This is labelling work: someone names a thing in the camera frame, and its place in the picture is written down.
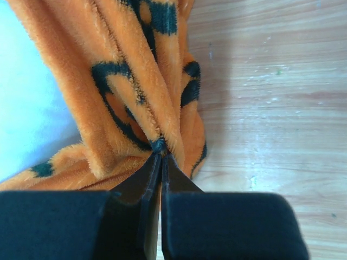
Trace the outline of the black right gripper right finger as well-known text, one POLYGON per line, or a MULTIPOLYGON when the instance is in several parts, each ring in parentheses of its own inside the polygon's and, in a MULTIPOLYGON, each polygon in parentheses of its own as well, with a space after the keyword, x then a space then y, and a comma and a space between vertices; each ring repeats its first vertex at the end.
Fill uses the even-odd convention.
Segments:
POLYGON ((204 192, 162 164, 165 259, 309 259, 294 211, 275 193, 204 192))

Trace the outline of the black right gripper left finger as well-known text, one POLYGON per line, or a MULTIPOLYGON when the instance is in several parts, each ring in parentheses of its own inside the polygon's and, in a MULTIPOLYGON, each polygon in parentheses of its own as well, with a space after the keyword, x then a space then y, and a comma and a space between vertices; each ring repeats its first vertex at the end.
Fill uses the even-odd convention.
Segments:
POLYGON ((1 259, 155 259, 160 165, 109 191, 3 191, 1 259))

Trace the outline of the orange monogram pillowcase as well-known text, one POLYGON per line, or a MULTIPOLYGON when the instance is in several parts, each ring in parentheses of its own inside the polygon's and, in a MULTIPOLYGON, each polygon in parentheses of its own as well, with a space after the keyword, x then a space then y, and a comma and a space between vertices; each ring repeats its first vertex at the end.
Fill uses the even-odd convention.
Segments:
POLYGON ((81 142, 1 190, 108 190, 150 154, 193 177, 207 155, 200 66, 188 51, 193 1, 10 1, 55 76, 81 142))

